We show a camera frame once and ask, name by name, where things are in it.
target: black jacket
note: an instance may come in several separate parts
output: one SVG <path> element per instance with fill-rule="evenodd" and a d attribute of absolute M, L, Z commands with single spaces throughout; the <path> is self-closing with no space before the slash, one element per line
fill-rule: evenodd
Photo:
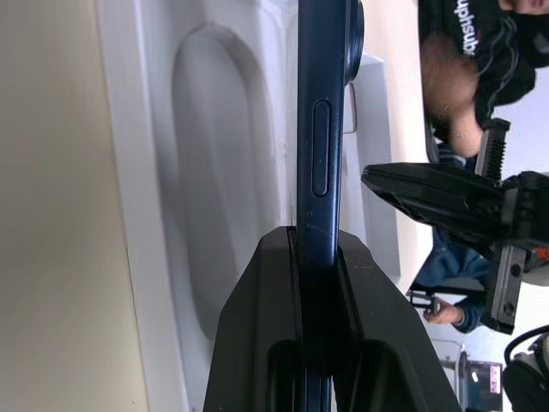
<path fill-rule="evenodd" d="M 482 125 L 495 106 L 518 101 L 534 88 L 535 69 L 519 52 L 515 19 L 498 0 L 419 0 L 419 36 L 451 37 L 455 52 L 479 68 L 476 117 Z"/>

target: beige wall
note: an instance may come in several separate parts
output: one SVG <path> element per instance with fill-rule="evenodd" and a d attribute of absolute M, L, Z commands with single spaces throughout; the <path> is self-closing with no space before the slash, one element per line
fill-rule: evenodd
<path fill-rule="evenodd" d="M 0 1 L 0 410 L 148 410 L 94 0 Z"/>

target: black cable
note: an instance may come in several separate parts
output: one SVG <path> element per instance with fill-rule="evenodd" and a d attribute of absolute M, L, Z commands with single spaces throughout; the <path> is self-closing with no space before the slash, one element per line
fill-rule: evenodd
<path fill-rule="evenodd" d="M 507 365 L 511 363 L 511 354 L 518 345 L 527 341 L 528 339 L 531 339 L 538 335 L 542 335 L 544 333 L 549 333 L 549 324 L 547 326 L 542 326 L 540 328 L 531 330 L 530 332 L 526 332 L 520 335 L 517 339 L 514 339 L 509 345 L 507 345 L 507 348 L 505 348 L 505 363 Z"/>

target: person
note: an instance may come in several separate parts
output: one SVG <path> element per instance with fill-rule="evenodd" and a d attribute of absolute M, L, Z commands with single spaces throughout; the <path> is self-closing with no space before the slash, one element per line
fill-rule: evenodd
<path fill-rule="evenodd" d="M 425 112 L 457 154 L 476 155 L 494 107 L 549 65 L 548 14 L 549 0 L 419 0 Z"/>
<path fill-rule="evenodd" d="M 474 170 L 475 159 L 466 160 L 456 154 L 448 143 L 440 143 L 439 163 L 453 167 Z M 549 268 L 549 249 L 536 248 L 527 255 L 525 276 L 523 280 L 540 286 L 549 286 L 549 270 L 542 273 L 544 279 L 536 280 L 532 274 L 540 268 Z M 468 278 L 478 281 L 487 287 L 492 264 L 477 251 L 455 242 L 443 229 L 433 229 L 433 248 L 421 267 L 416 282 L 426 287 L 436 287 L 452 278 Z M 469 333 L 480 326 L 480 319 L 486 307 L 486 297 L 475 295 L 455 305 L 439 300 L 440 309 L 435 315 L 424 311 L 424 318 L 429 323 L 452 324 L 462 333 Z"/>

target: blue sleeve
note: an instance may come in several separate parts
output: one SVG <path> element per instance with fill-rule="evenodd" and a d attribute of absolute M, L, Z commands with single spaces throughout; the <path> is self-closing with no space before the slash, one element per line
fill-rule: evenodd
<path fill-rule="evenodd" d="M 480 326 L 480 318 L 485 310 L 485 300 L 481 298 L 466 298 L 455 304 L 463 310 L 463 323 L 454 327 L 461 333 L 469 333 Z"/>

